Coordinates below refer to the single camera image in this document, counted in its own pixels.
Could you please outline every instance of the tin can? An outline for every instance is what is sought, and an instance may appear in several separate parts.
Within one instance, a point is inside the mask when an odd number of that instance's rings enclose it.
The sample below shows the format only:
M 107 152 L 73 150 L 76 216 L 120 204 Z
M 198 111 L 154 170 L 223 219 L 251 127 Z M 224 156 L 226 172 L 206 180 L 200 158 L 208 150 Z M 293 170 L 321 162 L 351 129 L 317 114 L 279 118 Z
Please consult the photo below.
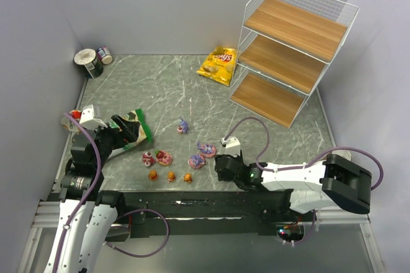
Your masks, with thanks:
M 97 49 L 97 56 L 100 59 L 100 61 L 105 65 L 108 65 L 113 61 L 113 57 L 107 47 L 99 47 Z
M 93 49 L 83 49 L 78 52 L 74 57 L 74 63 L 82 66 L 84 75 L 89 79 L 97 78 L 104 71 L 103 64 Z

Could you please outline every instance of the white wire rack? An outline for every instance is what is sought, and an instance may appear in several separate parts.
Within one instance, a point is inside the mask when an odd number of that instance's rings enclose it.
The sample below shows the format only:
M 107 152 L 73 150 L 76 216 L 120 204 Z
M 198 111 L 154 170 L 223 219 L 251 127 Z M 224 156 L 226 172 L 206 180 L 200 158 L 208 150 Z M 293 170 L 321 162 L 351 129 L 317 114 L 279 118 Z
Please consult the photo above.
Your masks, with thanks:
M 297 95 L 301 95 L 304 97 L 304 100 L 302 104 L 300 105 L 300 108 L 298 109 L 296 116 L 300 113 L 300 111 L 303 109 L 304 105 L 307 103 L 308 99 L 311 97 L 313 92 L 316 90 L 317 85 L 319 84 L 320 80 L 323 78 L 324 74 L 326 73 L 327 69 L 329 68 L 331 62 L 334 60 L 336 55 L 338 54 L 340 48 L 342 45 L 345 43 L 345 40 L 347 38 L 347 35 L 349 34 L 349 31 L 356 19 L 357 13 L 359 11 L 359 8 L 357 6 L 354 6 L 352 4 L 345 3 L 343 1 L 339 0 L 280 0 L 282 2 L 291 4 L 293 6 L 296 6 L 298 8 L 301 8 L 305 11 L 314 13 L 318 16 L 321 16 L 325 19 L 328 19 L 330 21 L 337 22 L 339 24 L 342 24 L 346 26 L 346 31 L 341 38 L 341 41 L 336 49 L 336 52 L 334 53 L 333 57 L 331 60 L 324 60 L 322 58 L 319 58 L 309 52 L 306 52 L 302 49 L 299 49 L 293 45 L 287 44 L 286 42 L 283 42 L 279 39 L 276 39 L 275 37 L 271 37 L 270 35 L 267 35 L 264 32 L 260 32 L 258 30 L 249 28 L 245 25 L 245 22 L 252 16 L 252 14 L 261 6 L 261 4 L 265 0 L 250 0 L 246 6 L 245 6 L 245 13 L 243 16 L 243 24 L 242 24 L 242 30 L 240 34 L 240 39 L 239 39 L 239 44 L 238 44 L 238 56 L 236 58 L 236 64 L 238 65 L 237 71 L 234 76 L 234 82 L 231 87 L 231 92 L 230 92 L 230 97 L 234 94 L 236 89 L 240 86 L 240 83 L 245 79 L 246 75 L 248 72 L 252 72 L 257 74 L 258 76 L 265 78 L 269 80 L 269 82 L 274 81 L 276 82 L 277 85 L 280 87 L 286 87 L 288 90 L 292 90 L 295 92 Z M 281 80 L 275 79 L 273 76 L 268 75 L 266 73 L 261 72 L 259 69 L 247 64 L 247 63 L 241 63 L 240 61 L 240 55 L 251 45 L 251 43 L 258 37 L 258 35 L 264 36 L 266 38 L 269 38 L 271 40 L 274 40 L 282 45 L 285 45 L 293 50 L 296 50 L 300 53 L 303 53 L 305 55 L 308 55 L 322 63 L 324 63 L 324 67 L 319 74 L 319 77 L 317 78 L 313 88 L 310 90 L 309 93 L 305 93 L 301 91 L 298 88 L 295 88 L 292 85 L 289 85 Z

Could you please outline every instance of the gray marble tabletop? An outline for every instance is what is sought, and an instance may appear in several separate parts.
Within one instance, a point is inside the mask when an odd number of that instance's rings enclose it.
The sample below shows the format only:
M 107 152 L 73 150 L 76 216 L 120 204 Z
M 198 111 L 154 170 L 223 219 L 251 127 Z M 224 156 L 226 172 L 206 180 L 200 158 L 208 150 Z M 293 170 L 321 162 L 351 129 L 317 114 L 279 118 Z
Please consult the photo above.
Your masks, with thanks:
M 129 55 L 116 56 L 104 73 L 88 81 L 81 107 L 90 103 L 101 109 L 102 120 L 113 114 L 125 114 L 141 108 L 154 140 L 142 142 L 134 149 L 107 161 L 103 190 L 238 190 L 234 183 L 218 182 L 215 162 L 207 160 L 203 168 L 193 170 L 188 158 L 198 153 L 197 141 L 214 144 L 221 152 L 220 139 L 243 117 L 254 113 L 228 100 L 229 88 L 196 73 L 205 56 Z M 186 135 L 177 133 L 179 117 L 189 123 Z M 330 148 L 331 141 L 318 96 L 313 94 L 307 105 L 287 130 L 263 117 L 270 132 L 270 147 L 261 161 L 302 163 L 320 151 Z M 265 146 L 266 136 L 260 123 L 245 121 L 234 132 L 246 163 L 254 162 Z M 157 163 L 151 168 L 159 174 L 148 179 L 149 169 L 141 159 L 144 151 L 169 152 L 174 161 L 168 167 Z M 67 151 L 65 159 L 70 156 Z M 177 179 L 169 183 L 172 171 Z M 183 181 L 190 172 L 193 182 Z

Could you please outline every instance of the wooden shelf board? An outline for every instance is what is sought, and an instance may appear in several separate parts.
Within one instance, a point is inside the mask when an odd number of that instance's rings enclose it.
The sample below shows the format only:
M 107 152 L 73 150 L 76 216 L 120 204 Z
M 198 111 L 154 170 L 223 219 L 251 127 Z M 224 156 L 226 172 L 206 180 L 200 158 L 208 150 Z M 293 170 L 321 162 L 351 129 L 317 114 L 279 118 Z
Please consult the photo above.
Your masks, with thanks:
M 303 102 L 298 95 L 252 73 L 246 75 L 231 100 L 286 128 Z
M 347 29 L 280 0 L 264 0 L 245 26 L 326 62 L 332 60 Z
M 258 35 L 239 61 L 308 94 L 325 64 L 283 44 Z

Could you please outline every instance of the can lid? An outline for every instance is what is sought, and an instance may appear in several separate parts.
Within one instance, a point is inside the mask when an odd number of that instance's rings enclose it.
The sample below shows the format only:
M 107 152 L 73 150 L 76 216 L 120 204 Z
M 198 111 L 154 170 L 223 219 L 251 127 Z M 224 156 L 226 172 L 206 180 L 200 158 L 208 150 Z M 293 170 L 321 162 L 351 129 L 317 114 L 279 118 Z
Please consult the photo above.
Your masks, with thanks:
M 74 57 L 74 63 L 77 65 L 86 65 L 95 60 L 97 53 L 93 49 L 83 49 Z
M 101 58 L 101 61 L 102 61 L 103 64 L 108 65 L 109 63 L 111 63 L 113 61 L 113 57 L 111 55 L 107 54 L 106 56 Z

